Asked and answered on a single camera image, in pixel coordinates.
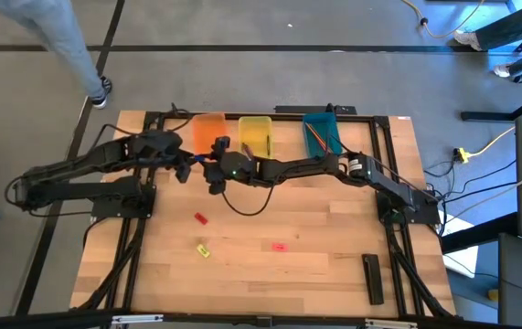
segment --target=red block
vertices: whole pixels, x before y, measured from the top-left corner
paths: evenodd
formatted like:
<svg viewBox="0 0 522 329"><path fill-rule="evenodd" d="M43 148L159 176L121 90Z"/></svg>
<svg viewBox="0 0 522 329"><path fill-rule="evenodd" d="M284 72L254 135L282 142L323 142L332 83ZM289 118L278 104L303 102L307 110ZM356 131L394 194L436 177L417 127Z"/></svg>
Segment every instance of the red block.
<svg viewBox="0 0 522 329"><path fill-rule="evenodd" d="M196 219L199 220L202 225L206 225L208 223L208 220L200 213L196 213Z"/></svg>
<svg viewBox="0 0 522 329"><path fill-rule="evenodd" d="M289 246L285 243L272 243L272 250L277 252L286 252L289 251Z"/></svg>

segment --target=teal bin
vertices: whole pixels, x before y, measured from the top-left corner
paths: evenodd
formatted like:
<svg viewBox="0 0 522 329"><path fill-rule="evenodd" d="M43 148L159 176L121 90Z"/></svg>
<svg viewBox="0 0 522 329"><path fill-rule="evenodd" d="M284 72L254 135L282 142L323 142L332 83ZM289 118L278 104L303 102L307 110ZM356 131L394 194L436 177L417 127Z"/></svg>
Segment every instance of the teal bin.
<svg viewBox="0 0 522 329"><path fill-rule="evenodd" d="M322 141L327 143L327 146L332 150L332 153L338 155L342 153L342 145L338 142L340 141L340 133L337 130L335 114L332 112L305 114L302 122L307 156L324 156L324 148L317 141L312 131L307 127L307 123L317 132Z"/></svg>

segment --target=yellow bin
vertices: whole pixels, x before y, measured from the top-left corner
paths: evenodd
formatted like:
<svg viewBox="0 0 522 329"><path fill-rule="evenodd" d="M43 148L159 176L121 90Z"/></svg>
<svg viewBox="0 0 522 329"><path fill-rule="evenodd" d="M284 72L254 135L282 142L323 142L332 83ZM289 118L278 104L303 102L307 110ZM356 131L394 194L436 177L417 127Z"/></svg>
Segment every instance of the yellow bin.
<svg viewBox="0 0 522 329"><path fill-rule="evenodd" d="M245 154L244 144L254 156L272 159L272 122L268 116L241 117L239 119L239 149Z"/></svg>

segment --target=table leg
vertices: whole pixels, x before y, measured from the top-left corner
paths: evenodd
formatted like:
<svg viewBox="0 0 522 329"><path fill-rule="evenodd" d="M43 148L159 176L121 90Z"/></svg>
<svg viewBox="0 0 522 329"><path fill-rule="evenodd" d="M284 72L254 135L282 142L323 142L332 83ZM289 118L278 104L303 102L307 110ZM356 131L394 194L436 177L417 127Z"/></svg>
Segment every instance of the table leg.
<svg viewBox="0 0 522 329"><path fill-rule="evenodd" d="M522 116L522 106L510 113L494 113L482 111L463 111L460 117L464 121L513 122Z"/></svg>
<svg viewBox="0 0 522 329"><path fill-rule="evenodd" d="M442 253L446 254L497 240L500 233L517 236L517 212L442 237Z"/></svg>

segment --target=orange bin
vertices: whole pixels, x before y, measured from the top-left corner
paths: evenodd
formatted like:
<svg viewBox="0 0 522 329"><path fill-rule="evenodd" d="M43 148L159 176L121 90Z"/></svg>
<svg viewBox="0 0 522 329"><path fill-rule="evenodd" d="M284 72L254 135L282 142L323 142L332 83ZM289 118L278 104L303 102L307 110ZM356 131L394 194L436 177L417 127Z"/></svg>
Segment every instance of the orange bin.
<svg viewBox="0 0 522 329"><path fill-rule="evenodd" d="M224 113L199 114L194 116L191 124L196 154L209 154L216 138L228 136Z"/></svg>

